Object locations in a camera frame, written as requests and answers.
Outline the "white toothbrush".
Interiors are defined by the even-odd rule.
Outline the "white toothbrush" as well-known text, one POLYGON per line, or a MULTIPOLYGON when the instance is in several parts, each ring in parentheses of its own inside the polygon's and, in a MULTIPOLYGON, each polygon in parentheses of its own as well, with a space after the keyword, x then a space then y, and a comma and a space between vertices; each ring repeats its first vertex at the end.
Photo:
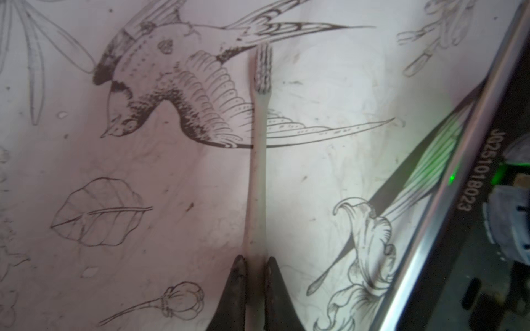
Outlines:
POLYGON ((253 148, 248 210, 244 231, 247 260, 246 330, 264 329, 264 268, 266 265, 266 136, 272 93, 273 48, 260 44, 255 57, 253 148))

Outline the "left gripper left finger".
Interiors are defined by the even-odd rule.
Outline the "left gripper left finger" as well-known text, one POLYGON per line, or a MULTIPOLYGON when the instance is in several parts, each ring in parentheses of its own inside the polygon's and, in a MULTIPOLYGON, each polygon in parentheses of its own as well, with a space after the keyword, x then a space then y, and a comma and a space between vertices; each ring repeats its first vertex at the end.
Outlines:
POLYGON ((207 331, 245 330, 247 302, 247 262, 237 255, 230 269, 222 296, 207 331))

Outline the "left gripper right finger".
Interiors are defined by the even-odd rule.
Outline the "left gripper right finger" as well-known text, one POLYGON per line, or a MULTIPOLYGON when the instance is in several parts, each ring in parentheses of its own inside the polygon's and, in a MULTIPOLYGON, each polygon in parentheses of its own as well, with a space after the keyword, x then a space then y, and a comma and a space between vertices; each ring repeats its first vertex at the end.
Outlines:
POLYGON ((266 263, 264 293, 265 330, 305 331, 274 257, 270 257, 266 263))

